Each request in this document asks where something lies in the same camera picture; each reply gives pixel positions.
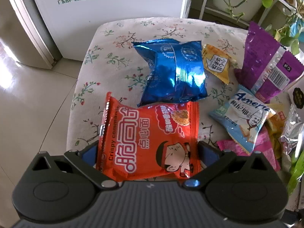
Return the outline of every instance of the yellow snack package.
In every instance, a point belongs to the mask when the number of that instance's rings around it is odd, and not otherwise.
[[[279,159],[282,156],[280,137],[288,114],[285,114],[284,105],[282,104],[268,104],[268,106],[275,110],[276,114],[266,120],[265,127],[268,131],[275,158]]]
[[[228,69],[229,62],[232,58],[224,51],[212,45],[204,46],[202,56],[204,68],[213,73],[225,84],[229,84]]]

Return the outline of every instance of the black label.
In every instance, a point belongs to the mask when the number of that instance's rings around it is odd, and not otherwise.
[[[284,64],[283,64],[283,67],[284,67],[288,72],[291,71],[291,67],[290,67],[287,63],[284,63]]]
[[[304,94],[300,88],[296,87],[293,90],[293,102],[298,109],[302,109],[304,106]]]

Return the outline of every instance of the cartoon character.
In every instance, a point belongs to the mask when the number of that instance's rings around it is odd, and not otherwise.
[[[189,176],[186,171],[193,172],[193,165],[190,164],[189,143],[165,145],[167,142],[162,142],[156,151],[157,164],[168,172],[180,169],[181,177]]]
[[[259,122],[261,121],[263,117],[263,109],[256,111],[253,113],[249,119],[246,119],[248,128],[240,125],[240,130],[242,131],[242,134],[249,142],[254,143],[254,139],[256,136],[256,131],[251,130],[252,128],[255,128],[258,126]]]

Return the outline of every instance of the purple snack package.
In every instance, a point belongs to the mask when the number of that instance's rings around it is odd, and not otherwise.
[[[304,71],[304,66],[269,33],[251,22],[245,42],[242,70],[235,69],[238,82],[262,102],[278,95]]]

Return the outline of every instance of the silver wrapper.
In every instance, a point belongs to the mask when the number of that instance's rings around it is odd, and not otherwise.
[[[283,146],[283,154],[288,155],[295,148],[296,158],[300,155],[304,139],[304,123],[295,110],[295,106],[291,105],[288,118],[285,122],[281,135]]]

